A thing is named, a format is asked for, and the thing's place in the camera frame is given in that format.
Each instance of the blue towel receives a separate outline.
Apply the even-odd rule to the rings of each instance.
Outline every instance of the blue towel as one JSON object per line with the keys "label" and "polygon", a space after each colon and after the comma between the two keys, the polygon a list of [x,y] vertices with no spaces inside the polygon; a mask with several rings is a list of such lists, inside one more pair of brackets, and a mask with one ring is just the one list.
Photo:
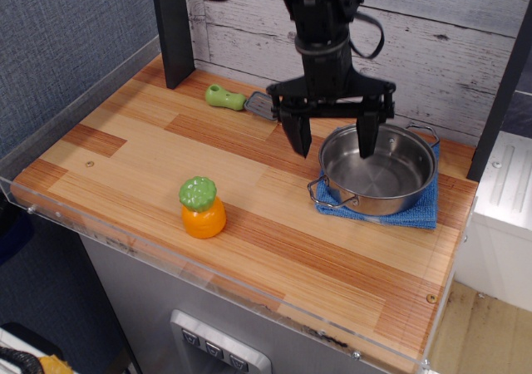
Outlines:
{"label": "blue towel", "polygon": [[[440,146],[434,147],[436,159],[440,156]],[[329,194],[325,182],[322,180],[318,183],[317,197],[321,201],[329,204],[337,204],[337,201]],[[421,198],[410,209],[399,212],[398,214],[389,214],[387,216],[370,216],[359,214],[349,208],[342,207],[338,209],[328,208],[316,204],[316,209],[322,214],[333,214],[342,218],[366,220],[367,222],[390,224],[404,227],[417,227],[420,229],[435,229],[438,218],[438,173],[434,176],[432,182],[425,188]]]}

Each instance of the toy pineapple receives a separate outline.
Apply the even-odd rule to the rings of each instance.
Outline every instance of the toy pineapple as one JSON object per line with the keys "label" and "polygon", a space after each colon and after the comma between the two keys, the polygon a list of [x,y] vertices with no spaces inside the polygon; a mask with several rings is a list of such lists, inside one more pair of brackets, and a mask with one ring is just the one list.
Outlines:
{"label": "toy pineapple", "polygon": [[227,216],[212,180],[196,176],[185,181],[180,188],[180,202],[185,230],[192,237],[207,239],[224,228]]}

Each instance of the pot handle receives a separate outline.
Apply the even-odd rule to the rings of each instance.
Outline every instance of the pot handle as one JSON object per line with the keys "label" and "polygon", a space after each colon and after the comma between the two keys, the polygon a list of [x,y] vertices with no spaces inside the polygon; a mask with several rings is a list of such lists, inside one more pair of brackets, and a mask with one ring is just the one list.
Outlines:
{"label": "pot handle", "polygon": [[312,201],[314,201],[316,204],[321,205],[321,206],[327,206],[328,208],[332,208],[332,209],[342,208],[343,206],[345,206],[346,204],[349,204],[349,203],[352,203],[355,206],[358,206],[358,204],[360,204],[360,201],[358,200],[358,195],[354,195],[353,197],[348,198],[345,201],[343,201],[342,203],[336,204],[336,205],[335,204],[329,204],[328,202],[321,201],[320,199],[316,198],[316,196],[314,195],[313,186],[315,184],[319,183],[322,180],[325,180],[326,182],[328,182],[327,175],[322,175],[318,179],[315,179],[315,180],[311,181],[307,185],[308,193],[310,194],[310,199]]}
{"label": "pot handle", "polygon": [[429,130],[432,133],[432,135],[434,136],[436,141],[431,144],[431,148],[434,148],[438,144],[440,144],[440,137],[436,134],[436,131],[434,129],[432,129],[430,126],[421,126],[421,125],[416,125],[416,124],[411,123],[405,129],[410,129],[411,127],[415,127],[416,129],[427,129],[427,130]]}

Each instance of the blue fabric wall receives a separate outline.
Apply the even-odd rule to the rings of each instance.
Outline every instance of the blue fabric wall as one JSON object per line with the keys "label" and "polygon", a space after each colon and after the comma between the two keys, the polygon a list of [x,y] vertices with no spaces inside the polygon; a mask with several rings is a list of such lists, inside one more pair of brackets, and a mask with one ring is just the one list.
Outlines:
{"label": "blue fabric wall", "polygon": [[[152,0],[0,0],[0,159],[156,35]],[[38,332],[81,373],[108,372],[124,344],[81,240],[32,225],[0,265],[0,324]]]}
{"label": "blue fabric wall", "polygon": [[152,0],[0,0],[0,158],[156,35]]}

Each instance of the control panel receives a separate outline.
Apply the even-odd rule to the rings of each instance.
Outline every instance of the control panel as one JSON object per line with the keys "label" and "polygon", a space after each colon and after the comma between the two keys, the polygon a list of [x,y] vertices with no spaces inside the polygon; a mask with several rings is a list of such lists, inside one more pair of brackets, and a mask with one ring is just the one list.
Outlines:
{"label": "control panel", "polygon": [[263,353],[180,310],[172,312],[170,325],[176,342],[197,347],[242,373],[272,373],[271,361]]}

